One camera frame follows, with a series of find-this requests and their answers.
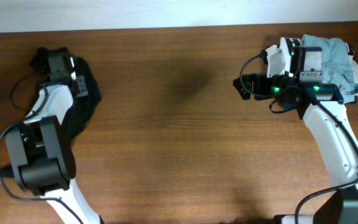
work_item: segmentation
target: brown table surface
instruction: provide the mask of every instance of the brown table surface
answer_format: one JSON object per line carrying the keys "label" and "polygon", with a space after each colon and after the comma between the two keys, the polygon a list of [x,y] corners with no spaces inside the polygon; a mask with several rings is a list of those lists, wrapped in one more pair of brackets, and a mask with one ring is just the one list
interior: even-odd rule
{"label": "brown table surface", "polygon": [[[8,95],[31,72],[37,47],[67,46],[89,62],[103,96],[72,150],[78,185],[106,223],[293,213],[304,196],[329,187],[317,145],[295,111],[273,114],[270,101],[242,101],[232,81],[264,47],[303,34],[340,37],[358,61],[358,22],[0,34],[0,132],[24,115]],[[262,71],[261,60],[247,68]],[[19,86],[17,104],[30,106],[39,78]],[[358,103],[347,114],[358,140]],[[61,222],[47,203],[17,202],[0,186],[0,223]]]}

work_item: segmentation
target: green light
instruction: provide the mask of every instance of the green light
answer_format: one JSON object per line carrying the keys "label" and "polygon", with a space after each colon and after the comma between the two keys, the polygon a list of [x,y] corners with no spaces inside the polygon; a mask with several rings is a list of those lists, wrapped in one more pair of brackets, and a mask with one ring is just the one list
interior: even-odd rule
{"label": "green light", "polygon": [[279,87],[273,87],[273,91],[274,91],[275,93],[278,93],[278,92],[280,91],[280,88],[279,88]]}

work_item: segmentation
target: gray cloth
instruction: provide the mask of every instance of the gray cloth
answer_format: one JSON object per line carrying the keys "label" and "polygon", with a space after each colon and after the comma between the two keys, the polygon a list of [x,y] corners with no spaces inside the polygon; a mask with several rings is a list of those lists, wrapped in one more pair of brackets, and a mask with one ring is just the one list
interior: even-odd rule
{"label": "gray cloth", "polygon": [[358,84],[354,83],[354,74],[347,55],[346,43],[339,38],[325,39],[312,35],[303,35],[304,47],[321,47],[323,50],[323,83],[336,84],[345,103],[355,101]]}

